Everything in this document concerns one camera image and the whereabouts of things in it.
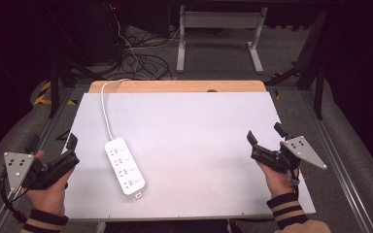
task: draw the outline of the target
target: silver triangular plate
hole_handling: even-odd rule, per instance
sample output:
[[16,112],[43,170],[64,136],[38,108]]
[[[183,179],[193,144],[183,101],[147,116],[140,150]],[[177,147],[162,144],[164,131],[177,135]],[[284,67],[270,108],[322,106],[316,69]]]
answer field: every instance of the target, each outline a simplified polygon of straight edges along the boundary
[[326,169],[326,165],[303,136],[285,141],[284,146],[298,158],[321,169]]
[[22,185],[35,158],[32,154],[14,152],[6,152],[4,153],[4,157],[9,186],[11,192],[14,192]]

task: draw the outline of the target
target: metal stand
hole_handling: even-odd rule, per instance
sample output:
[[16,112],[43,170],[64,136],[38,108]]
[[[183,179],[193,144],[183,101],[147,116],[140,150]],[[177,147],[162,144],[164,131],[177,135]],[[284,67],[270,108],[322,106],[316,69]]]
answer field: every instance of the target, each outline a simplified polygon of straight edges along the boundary
[[217,12],[185,12],[185,6],[180,10],[180,43],[178,46],[177,72],[183,73],[185,66],[186,45],[185,29],[190,28],[254,28],[254,39],[248,42],[248,49],[258,74],[263,74],[256,45],[266,17],[266,8],[261,13],[217,13]]
[[299,89],[307,89],[313,81],[317,79],[314,110],[319,119],[322,119],[321,107],[325,58],[322,54],[317,54],[319,53],[317,52],[317,46],[321,40],[321,31],[325,21],[325,16],[326,10],[321,10],[311,27],[310,33],[308,34],[307,40],[298,56],[294,68],[281,75],[276,74],[274,79],[265,82],[265,85],[275,85],[283,80],[300,74],[300,79],[296,85]]
[[65,87],[75,87],[76,80],[71,72],[71,69],[76,69],[89,78],[96,81],[104,81],[105,79],[69,58],[62,57],[56,59],[51,65],[51,113],[49,118],[52,118],[59,109],[59,84],[58,78],[62,80]]

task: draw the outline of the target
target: human hand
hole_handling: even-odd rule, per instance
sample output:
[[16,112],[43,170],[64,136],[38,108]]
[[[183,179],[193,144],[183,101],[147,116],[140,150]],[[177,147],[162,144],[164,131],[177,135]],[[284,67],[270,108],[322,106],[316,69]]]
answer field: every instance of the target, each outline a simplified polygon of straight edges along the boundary
[[[288,180],[287,174],[278,173],[272,170],[270,167],[258,161],[256,163],[265,175],[266,184],[268,185],[268,189],[271,192],[272,198],[294,192],[294,187],[292,183]],[[298,169],[296,169],[294,173],[295,176],[297,176]]]
[[[44,152],[42,150],[35,155],[38,159],[41,159],[43,156]],[[31,201],[33,208],[55,216],[64,216],[65,185],[73,171],[74,168],[69,170],[69,172],[47,190],[28,190],[26,195]]]

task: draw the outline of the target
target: white board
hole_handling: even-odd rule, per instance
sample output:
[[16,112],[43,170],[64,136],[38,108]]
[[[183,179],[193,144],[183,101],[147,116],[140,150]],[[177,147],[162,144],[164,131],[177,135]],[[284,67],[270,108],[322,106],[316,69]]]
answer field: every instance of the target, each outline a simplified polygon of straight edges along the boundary
[[[159,220],[271,216],[264,175],[247,134],[278,150],[279,120],[268,92],[104,94],[114,137],[129,146],[147,183],[144,196],[120,189],[104,146],[110,141],[101,95],[85,94],[71,132],[77,165],[66,215],[80,220]],[[314,205],[300,177],[300,203]]]

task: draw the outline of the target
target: power strip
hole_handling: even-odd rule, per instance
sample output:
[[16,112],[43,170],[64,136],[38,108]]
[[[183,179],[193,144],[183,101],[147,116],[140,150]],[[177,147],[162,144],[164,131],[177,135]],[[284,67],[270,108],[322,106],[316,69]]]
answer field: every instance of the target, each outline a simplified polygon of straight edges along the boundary
[[117,175],[120,187],[125,195],[140,198],[146,183],[138,166],[122,138],[116,138],[105,145],[105,151]]

